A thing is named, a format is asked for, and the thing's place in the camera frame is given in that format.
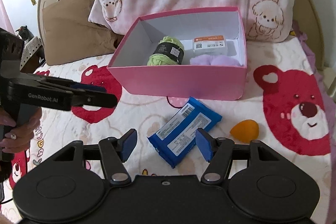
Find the person's left hand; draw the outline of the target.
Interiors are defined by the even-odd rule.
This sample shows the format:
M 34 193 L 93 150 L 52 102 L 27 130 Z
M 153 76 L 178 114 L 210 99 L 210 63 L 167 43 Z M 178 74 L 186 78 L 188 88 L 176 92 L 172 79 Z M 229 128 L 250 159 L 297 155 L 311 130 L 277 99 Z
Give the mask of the person's left hand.
M 41 117 L 42 109 L 39 107 L 28 122 L 17 127 L 11 116 L 1 108 L 1 125 L 13 127 L 1 141 L 2 151 L 4 153 L 19 153 L 29 149 L 30 141 L 34 138 L 34 130 L 39 127 Z

